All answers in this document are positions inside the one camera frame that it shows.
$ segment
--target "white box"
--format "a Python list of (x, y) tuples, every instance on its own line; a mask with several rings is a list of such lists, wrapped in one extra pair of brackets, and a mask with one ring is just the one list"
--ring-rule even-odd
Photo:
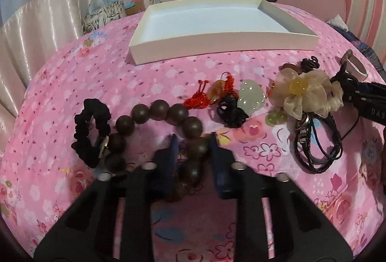
[(319, 37), (265, 0), (175, 0), (150, 5), (129, 44), (136, 65), (259, 49), (314, 50)]

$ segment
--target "floral tablecloth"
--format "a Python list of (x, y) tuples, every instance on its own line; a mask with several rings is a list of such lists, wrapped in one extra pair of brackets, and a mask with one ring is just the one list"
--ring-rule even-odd
[[(125, 59), (142, 14), (112, 22), (60, 49), (30, 83), (0, 167), (1, 214), (24, 249), (32, 255), (51, 226), (95, 178), (97, 171), (88, 169), (71, 149), (74, 115), (81, 112), (85, 98), (106, 103), (113, 126), (135, 104), (150, 105), (156, 99), (181, 103), (197, 90), (199, 79), (213, 82), (224, 72), (234, 76), (236, 89), (244, 79), (267, 87), (280, 65), (315, 55), (321, 68), (332, 76), (339, 69), (337, 58), (349, 48), (367, 67), (368, 81), (381, 82), (373, 66), (327, 24), (302, 10), (279, 6), (320, 36), (315, 51), (241, 51), (135, 66)], [(266, 175), (288, 173), (332, 221), (355, 254), (364, 248), (383, 220), (380, 126), (360, 119), (343, 141), (342, 158), (325, 173), (309, 175), (292, 154), (294, 120), (269, 102), (239, 129), (224, 128), (214, 113), (214, 108), (190, 111), (203, 121), (204, 132), (215, 131), (219, 143), (231, 149), (237, 160)], [(357, 113), (345, 106), (334, 117), (344, 134)], [(327, 133), (320, 123), (315, 124), (322, 145), (328, 148), (331, 143)], [(134, 167), (151, 159), (175, 132), (173, 126), (159, 121), (136, 126), (128, 139), (127, 161)], [(315, 148), (313, 153), (320, 156)], [(208, 173), (203, 184), (190, 189), (181, 202), (153, 205), (158, 262), (233, 259), (235, 201), (219, 200), (214, 194)], [(272, 249), (269, 230), (268, 239)]]

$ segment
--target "floral bedsheet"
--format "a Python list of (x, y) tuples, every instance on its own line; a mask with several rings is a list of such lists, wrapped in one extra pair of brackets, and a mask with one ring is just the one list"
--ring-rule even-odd
[[(30, 83), (0, 167), (1, 215), (24, 249), (33, 255), (51, 226), (98, 172), (86, 167), (71, 149), (74, 115), (81, 112), (85, 98), (106, 103), (113, 126), (137, 103), (150, 105), (156, 99), (181, 103), (197, 90), (199, 79), (215, 81), (223, 72), (234, 76), (236, 89), (244, 79), (267, 87), (280, 65), (315, 55), (321, 68), (332, 76), (339, 70), (337, 59), (349, 48), (367, 67), (368, 81), (382, 82), (367, 59), (327, 24), (300, 9), (279, 6), (320, 36), (315, 51), (241, 51), (135, 66), (125, 59), (142, 14), (112, 22), (60, 49)], [(364, 248), (383, 220), (381, 126), (360, 119), (343, 141), (342, 158), (327, 172), (309, 175), (292, 154), (294, 120), (269, 102), (239, 129), (224, 128), (214, 112), (214, 108), (207, 108), (191, 110), (190, 114), (203, 121), (205, 133), (215, 131), (219, 143), (231, 149), (237, 160), (265, 175), (288, 173), (332, 221), (355, 254)], [(357, 113), (345, 106), (334, 117), (344, 134)], [(321, 144), (328, 148), (331, 143), (327, 133), (320, 123), (315, 124)], [(150, 120), (136, 126), (125, 152), (131, 167), (151, 159), (155, 150), (167, 145), (172, 133), (174, 127), (165, 122)], [(320, 156), (316, 148), (312, 152)], [(190, 189), (181, 202), (153, 205), (157, 262), (232, 261), (235, 201), (223, 201), (214, 194), (208, 173), (203, 184)], [(268, 240), (273, 250), (269, 229)], [(117, 255), (119, 226), (115, 242)]]

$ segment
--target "silver screw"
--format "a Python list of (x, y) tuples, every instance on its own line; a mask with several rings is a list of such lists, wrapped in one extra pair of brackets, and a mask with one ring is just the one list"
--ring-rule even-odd
[(234, 162), (232, 163), (231, 167), (235, 170), (235, 171), (242, 171), (244, 169), (247, 168), (247, 166), (241, 162)]
[(142, 164), (142, 168), (147, 170), (147, 171), (151, 171), (151, 170), (157, 168), (157, 164), (154, 162), (146, 162), (146, 163)]
[(281, 181), (281, 182), (290, 181), (291, 179), (286, 173), (279, 173), (276, 175), (276, 178), (278, 181)]
[(110, 179), (111, 179), (111, 174), (109, 174), (109, 173), (100, 173), (98, 175), (98, 180), (99, 181), (108, 181)]

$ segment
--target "plaid blanket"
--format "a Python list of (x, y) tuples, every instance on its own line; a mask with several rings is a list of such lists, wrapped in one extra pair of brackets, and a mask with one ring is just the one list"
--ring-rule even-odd
[(339, 32), (347, 41), (351, 42), (351, 44), (354, 45), (362, 53), (362, 55), (365, 56), (368, 61), (373, 64), (377, 72), (381, 75), (383, 81), (386, 82), (386, 71), (383, 68), (383, 65), (375, 51), (366, 43), (360, 41), (360, 39), (358, 39), (356, 35), (354, 35), (350, 30), (344, 31), (335, 26), (331, 27), (334, 28), (337, 32)]

